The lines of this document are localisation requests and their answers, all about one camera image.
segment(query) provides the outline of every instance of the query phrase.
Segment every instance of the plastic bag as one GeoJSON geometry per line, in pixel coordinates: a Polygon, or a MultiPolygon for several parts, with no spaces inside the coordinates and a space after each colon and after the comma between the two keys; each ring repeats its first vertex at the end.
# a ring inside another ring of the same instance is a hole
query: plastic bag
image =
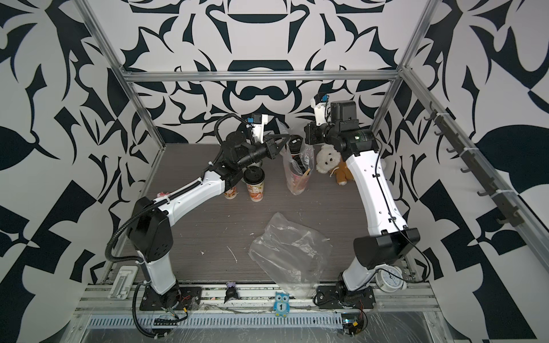
{"type": "Polygon", "coordinates": [[[285,292],[310,298],[332,251],[320,232],[290,222],[276,213],[265,233],[250,245],[248,254],[285,292]]]}
{"type": "MultiPolygon", "coordinates": [[[[287,129],[279,122],[278,128],[281,134],[287,134],[287,129]]],[[[292,155],[288,145],[292,143],[292,139],[301,136],[293,135],[290,137],[288,144],[282,149],[282,162],[284,163],[284,174],[286,175],[286,185],[293,195],[303,193],[307,188],[307,183],[311,177],[312,171],[315,169],[315,149],[312,145],[301,143],[299,154],[292,155]]]]}

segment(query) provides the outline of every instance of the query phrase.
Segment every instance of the round gauge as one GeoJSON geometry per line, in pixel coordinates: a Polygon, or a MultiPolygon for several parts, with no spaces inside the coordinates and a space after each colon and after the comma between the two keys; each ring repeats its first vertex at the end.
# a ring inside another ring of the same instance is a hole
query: round gauge
{"type": "Polygon", "coordinates": [[[402,278],[402,271],[399,267],[386,266],[376,273],[376,284],[382,291],[392,293],[401,289],[405,283],[399,278],[402,278]]]}

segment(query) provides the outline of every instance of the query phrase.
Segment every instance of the plush toy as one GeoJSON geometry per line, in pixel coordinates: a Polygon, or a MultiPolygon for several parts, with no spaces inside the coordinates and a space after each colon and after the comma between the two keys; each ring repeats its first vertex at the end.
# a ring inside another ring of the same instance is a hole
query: plush toy
{"type": "Polygon", "coordinates": [[[341,160],[337,167],[332,169],[332,172],[330,173],[330,177],[332,177],[332,174],[335,173],[335,180],[337,181],[338,185],[343,186],[347,184],[347,181],[354,180],[351,174],[351,171],[349,168],[347,168],[347,163],[345,161],[341,160]]]}
{"type": "Polygon", "coordinates": [[[335,151],[333,145],[324,144],[316,155],[316,170],[321,174],[326,174],[337,167],[341,161],[341,154],[335,151]]]}

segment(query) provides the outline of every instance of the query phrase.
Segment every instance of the small figurine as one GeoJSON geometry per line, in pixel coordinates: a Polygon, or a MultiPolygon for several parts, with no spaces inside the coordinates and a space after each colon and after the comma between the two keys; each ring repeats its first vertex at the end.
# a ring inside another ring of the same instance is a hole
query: small figurine
{"type": "Polygon", "coordinates": [[[231,299],[236,299],[236,300],[239,299],[236,282],[227,283],[227,290],[225,291],[225,301],[223,303],[226,303],[231,299]]]}
{"type": "Polygon", "coordinates": [[[290,312],[290,295],[285,293],[276,293],[274,297],[274,314],[275,316],[286,317],[290,312]]]}

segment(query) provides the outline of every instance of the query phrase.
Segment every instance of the paper cup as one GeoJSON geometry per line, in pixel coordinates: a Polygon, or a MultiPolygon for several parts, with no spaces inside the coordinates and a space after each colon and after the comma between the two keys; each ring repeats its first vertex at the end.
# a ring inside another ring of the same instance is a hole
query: paper cup
{"type": "Polygon", "coordinates": [[[263,200],[263,189],[265,187],[265,173],[263,169],[250,166],[244,172],[243,179],[248,187],[250,199],[254,202],[263,200]]]}
{"type": "Polygon", "coordinates": [[[231,188],[228,191],[226,191],[225,193],[223,193],[223,195],[227,199],[233,199],[235,196],[237,196],[237,194],[238,194],[238,192],[237,192],[237,187],[236,186],[234,186],[233,188],[231,188]]]}
{"type": "Polygon", "coordinates": [[[260,184],[246,184],[248,187],[248,193],[250,193],[250,199],[254,202],[263,200],[263,189],[265,181],[260,184]]]}

